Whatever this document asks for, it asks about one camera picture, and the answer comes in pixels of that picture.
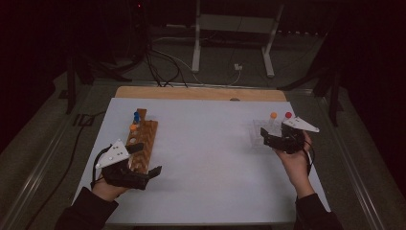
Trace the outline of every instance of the wooden board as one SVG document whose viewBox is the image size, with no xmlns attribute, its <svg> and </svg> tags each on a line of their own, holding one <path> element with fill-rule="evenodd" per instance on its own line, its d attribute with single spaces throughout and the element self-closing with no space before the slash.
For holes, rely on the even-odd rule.
<svg viewBox="0 0 406 230">
<path fill-rule="evenodd" d="M 117 90 L 115 97 L 217 101 L 230 101 L 231 99 L 238 99 L 245 102 L 286 102 L 286 97 L 282 91 L 263 89 L 121 86 Z"/>
</svg>

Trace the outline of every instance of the cable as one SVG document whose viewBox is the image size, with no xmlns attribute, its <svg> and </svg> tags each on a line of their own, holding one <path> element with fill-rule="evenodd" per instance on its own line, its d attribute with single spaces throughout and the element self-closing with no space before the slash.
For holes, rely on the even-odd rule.
<svg viewBox="0 0 406 230">
<path fill-rule="evenodd" d="M 92 119 L 95 119 L 97 116 L 102 115 L 104 112 L 100 112 L 94 115 L 88 115 L 88 114 L 83 114 L 83 115 L 87 115 L 89 116 L 89 119 L 87 120 L 87 122 L 85 122 L 85 124 L 87 124 L 88 122 L 90 122 Z M 45 199 L 45 201 L 42 203 L 42 205 L 39 207 L 39 209 L 35 212 L 35 214 L 31 217 L 29 223 L 26 226 L 26 230 L 30 229 L 30 226 L 33 224 L 33 222 L 35 221 L 36 217 L 41 213 L 42 209 L 45 207 L 45 205 L 48 203 L 48 201 L 51 199 L 51 197 L 54 195 L 54 193 L 56 192 L 56 190 L 59 188 L 60 184 L 62 184 L 63 179 L 65 178 L 65 176 L 68 174 L 69 170 L 71 169 L 72 163 L 74 161 L 75 158 L 75 154 L 76 154 L 76 149 L 78 147 L 78 142 L 79 142 L 79 137 L 81 135 L 81 133 L 83 132 L 83 129 L 85 128 L 85 126 L 82 126 L 78 132 L 77 138 L 75 140 L 75 144 L 74 144 L 74 148 L 72 150 L 71 153 L 71 159 L 69 161 L 68 167 L 66 168 L 65 172 L 63 173 L 63 176 L 59 179 L 59 181 L 57 182 L 56 186 L 54 187 L 54 189 L 51 191 L 51 193 L 48 195 L 48 197 Z"/>
<path fill-rule="evenodd" d="M 162 52 L 155 51 L 155 50 L 151 50 L 151 51 L 154 52 L 154 53 L 156 53 L 156 54 L 159 54 L 159 55 L 161 55 L 161 56 L 164 56 L 164 57 L 168 58 L 169 61 L 176 67 L 176 70 L 177 70 L 176 75 L 175 75 L 173 78 L 171 78 L 170 80 L 167 80 L 167 82 L 165 83 L 164 87 L 165 87 L 167 84 L 169 84 L 171 81 L 174 81 L 179 75 L 180 75 L 180 77 L 181 77 L 181 79 L 182 79 L 182 82 L 185 84 L 186 87 L 188 87 L 188 86 L 186 85 L 186 83 L 185 83 L 185 79 L 184 79 L 184 77 L 183 77 L 182 70 L 179 68 L 179 65 L 176 63 L 176 61 L 173 59 L 172 56 L 167 55 L 167 54 L 164 54 L 164 53 L 162 53 Z"/>
<path fill-rule="evenodd" d="M 160 53 L 160 54 L 162 54 L 162 55 L 166 55 L 166 56 L 168 56 L 168 57 L 171 57 L 171 58 L 173 58 L 173 59 L 175 59 L 175 60 L 181 62 L 181 63 L 184 64 L 186 67 L 188 67 L 189 70 L 191 70 L 191 73 L 192 73 L 194 79 L 195 79 L 198 83 L 200 83 L 200 84 L 202 84 L 202 85 L 206 85 L 205 83 L 203 83 L 202 81 L 200 81 L 200 80 L 197 78 L 197 76 L 193 73 L 191 67 L 190 67 L 185 61 L 183 61 L 182 59 L 180 59 L 180 58 L 178 58 L 178 57 L 174 57 L 174 56 L 168 55 L 168 54 L 165 54 L 165 53 L 160 52 L 160 51 L 157 51 L 157 50 L 155 50 L 155 52 Z"/>
</svg>

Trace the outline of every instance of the black sleeve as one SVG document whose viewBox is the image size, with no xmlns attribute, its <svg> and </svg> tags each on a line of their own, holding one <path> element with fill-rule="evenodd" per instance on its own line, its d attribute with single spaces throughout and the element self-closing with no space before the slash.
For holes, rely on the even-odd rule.
<svg viewBox="0 0 406 230">
<path fill-rule="evenodd" d="M 317 194 L 308 195 L 296 201 L 299 221 L 312 230 L 342 230 L 343 226 L 334 213 L 329 213 Z"/>
<path fill-rule="evenodd" d="M 55 229 L 102 229 L 117 206 L 116 201 L 105 201 L 82 188 L 74 204 L 66 208 L 57 220 Z"/>
</svg>

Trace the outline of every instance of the black cable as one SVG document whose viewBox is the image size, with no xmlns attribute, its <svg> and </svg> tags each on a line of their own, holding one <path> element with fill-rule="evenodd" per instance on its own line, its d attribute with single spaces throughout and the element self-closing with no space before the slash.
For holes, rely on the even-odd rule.
<svg viewBox="0 0 406 230">
<path fill-rule="evenodd" d="M 170 80 L 168 80 L 168 81 L 165 83 L 164 87 L 165 87 L 168 83 L 170 83 L 171 81 L 174 81 L 177 77 L 179 77 L 179 75 L 180 75 L 180 77 L 181 77 L 181 79 L 182 79 L 182 82 L 185 84 L 186 87 L 188 87 L 188 86 L 186 85 L 185 79 L 184 79 L 184 77 L 183 77 L 182 70 L 180 69 L 180 67 L 179 67 L 179 65 L 177 64 L 176 60 L 173 59 L 173 57 L 171 57 L 171 56 L 169 56 L 169 55 L 167 55 L 167 54 L 164 54 L 164 53 L 155 51 L 155 50 L 151 50 L 151 51 L 154 52 L 154 53 L 157 53 L 157 54 L 159 54 L 159 55 L 161 55 L 161 56 L 166 57 L 167 60 L 170 61 L 170 62 L 176 67 L 176 70 L 177 70 L 176 75 L 175 75 L 173 78 L 171 78 Z"/>
<path fill-rule="evenodd" d="M 87 115 L 89 116 L 89 119 L 87 120 L 87 122 L 85 122 L 85 124 L 87 124 L 88 122 L 90 122 L 92 119 L 95 119 L 97 116 L 101 115 L 105 113 L 104 112 L 100 112 L 97 113 L 95 115 L 88 115 L 88 114 L 83 114 L 83 115 Z M 51 191 L 51 193 L 48 195 L 48 197 L 45 199 L 45 201 L 42 203 L 42 205 L 39 207 L 39 209 L 35 212 L 35 214 L 31 217 L 29 223 L 26 226 L 26 230 L 30 229 L 31 225 L 33 224 L 33 222 L 35 221 L 36 217 L 39 215 L 39 213 L 41 213 L 42 209 L 45 207 L 45 205 L 48 203 L 48 201 L 51 199 L 51 197 L 54 195 L 54 193 L 56 192 L 56 190 L 59 188 L 60 184 L 62 184 L 63 179 L 65 178 L 65 176 L 68 174 L 69 170 L 71 169 L 72 163 L 74 161 L 75 155 L 76 155 L 76 149 L 78 147 L 78 142 L 79 142 L 79 137 L 81 135 L 81 132 L 83 131 L 83 129 L 85 128 L 85 126 L 82 126 L 78 132 L 77 138 L 75 140 L 75 144 L 74 144 L 74 148 L 72 150 L 71 153 L 71 159 L 69 161 L 68 167 L 66 168 L 65 172 L 63 173 L 63 176 L 59 179 L 59 181 L 57 182 L 56 186 L 54 187 L 54 189 Z"/>
<path fill-rule="evenodd" d="M 157 54 L 162 55 L 161 53 L 156 52 L 156 51 L 154 51 L 154 50 L 151 50 L 151 52 L 154 52 L 154 53 L 157 53 Z M 176 71 L 177 71 L 176 74 L 175 74 L 175 76 L 172 77 L 172 78 L 170 78 L 169 80 L 165 80 L 165 84 L 164 84 L 163 87 L 166 87 L 167 85 L 172 86 L 172 85 L 170 84 L 170 82 L 173 81 L 173 80 L 175 80 L 175 79 L 179 76 L 179 72 L 180 72 L 179 66 L 176 64 L 176 62 L 175 62 L 171 57 L 168 57 L 168 56 L 161 57 L 161 56 L 157 56 L 157 55 L 153 55 L 153 54 L 151 54 L 151 55 L 154 56 L 154 57 L 156 57 L 156 58 L 160 58 L 160 59 L 163 59 L 163 60 L 167 60 L 167 61 L 171 62 L 171 63 L 175 66 Z"/>
<path fill-rule="evenodd" d="M 152 61 L 151 61 L 150 56 L 149 56 L 148 53 L 146 53 L 146 60 L 147 60 L 147 66 L 149 68 L 149 72 L 151 73 L 152 77 L 155 79 L 157 85 L 159 87 L 162 87 L 161 81 L 159 80 L 160 76 L 157 75 L 157 73 L 155 73 L 155 72 L 157 72 L 156 67 L 153 66 Z"/>
</svg>

